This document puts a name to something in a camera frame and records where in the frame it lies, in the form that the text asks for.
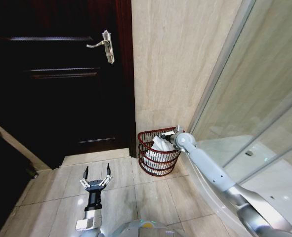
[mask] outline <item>beige tile floor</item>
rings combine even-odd
[[[235,237],[199,194],[183,158],[165,177],[146,174],[130,157],[41,171],[26,187],[0,237],[78,237],[76,221],[83,218],[88,198],[79,180],[87,165],[88,179],[104,177],[107,163],[113,180],[101,195],[101,231],[106,237],[135,219],[159,221],[183,229],[190,237]]]

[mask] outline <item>red wire basket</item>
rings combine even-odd
[[[164,176],[171,173],[180,155],[180,151],[162,152],[152,149],[153,138],[163,132],[174,131],[176,127],[138,133],[138,161],[140,167],[153,176]]]

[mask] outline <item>door frame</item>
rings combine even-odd
[[[123,69],[125,97],[127,101],[127,124],[129,137],[127,138],[129,155],[137,157],[136,120],[135,120],[135,84],[134,84],[134,56],[132,46],[132,15],[131,0],[116,0],[116,23],[119,35],[119,45]]]

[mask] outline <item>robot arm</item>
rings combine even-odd
[[[82,236],[103,237],[100,233],[102,225],[102,204],[101,191],[111,181],[112,175],[110,165],[107,165],[107,174],[103,180],[87,181],[88,166],[86,167],[83,178],[80,180],[81,185],[88,191],[88,204],[84,209],[84,219],[78,220],[76,224],[77,231],[84,231]]]
[[[185,132],[162,136],[174,147],[187,152],[191,161],[233,205],[246,229],[259,237],[290,237],[292,225],[258,193],[236,184],[230,176],[208,154],[196,147],[195,138]]]

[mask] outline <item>floor tile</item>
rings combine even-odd
[[[183,229],[181,222],[175,223],[175,224],[171,224],[171,225],[167,225],[167,227],[169,229],[180,229],[180,230]]]
[[[71,167],[61,167],[55,170],[39,172],[38,178],[33,181],[22,204],[31,204],[41,201],[61,198],[71,171]]]
[[[61,200],[57,216],[53,223],[50,237],[78,237],[77,220],[84,218],[84,208],[87,206],[88,194],[66,197]]]
[[[20,206],[5,237],[46,237],[50,233],[60,200]]]
[[[181,154],[175,164],[173,171],[165,176],[166,179],[189,175],[183,162],[183,154]]]
[[[90,163],[108,159],[117,159],[129,156],[129,149],[117,149],[102,152],[92,152],[79,155],[66,156],[62,162],[62,166]]]
[[[19,198],[19,200],[17,201],[17,203],[16,203],[15,206],[20,206],[20,205],[22,205],[22,202],[23,202],[24,199],[26,198],[26,195],[27,195],[29,189],[31,188],[31,186],[33,185],[34,181],[35,181],[35,179],[32,179],[32,180],[30,180],[30,181],[28,182],[28,184],[27,184],[25,190],[23,191],[21,197]]]
[[[18,211],[18,207],[13,208],[11,214],[9,215],[9,217],[7,218],[6,222],[4,223],[2,229],[0,230],[0,237],[4,237],[5,236],[5,233],[6,233],[7,229],[8,229],[8,227],[10,226],[12,220],[16,216],[17,211]]]
[[[169,225],[180,222],[166,180],[135,186],[138,216]]]
[[[213,214],[189,176],[168,179],[167,183],[181,221]]]
[[[138,219],[134,186],[103,191],[101,232],[108,237],[120,225]]]
[[[88,176],[87,176],[88,181],[101,179],[102,162],[100,161],[69,166],[71,171],[70,171],[68,182],[66,184],[65,192],[63,194],[64,198],[88,193],[80,184],[80,179],[83,178],[83,173],[87,166],[88,166]]]
[[[132,176],[131,160],[133,158],[120,158],[103,161],[102,178],[106,177],[107,164],[110,164],[111,175],[113,179],[107,185],[105,190],[126,187],[134,184]]]
[[[132,163],[132,172],[133,172],[133,176],[134,176],[134,184],[149,183],[149,182],[165,179],[164,176],[156,177],[156,176],[152,176],[150,174],[147,174],[140,167],[140,165],[138,163],[138,159],[132,158],[131,163]]]
[[[215,215],[182,222],[183,229],[191,237],[229,237],[221,220]]]

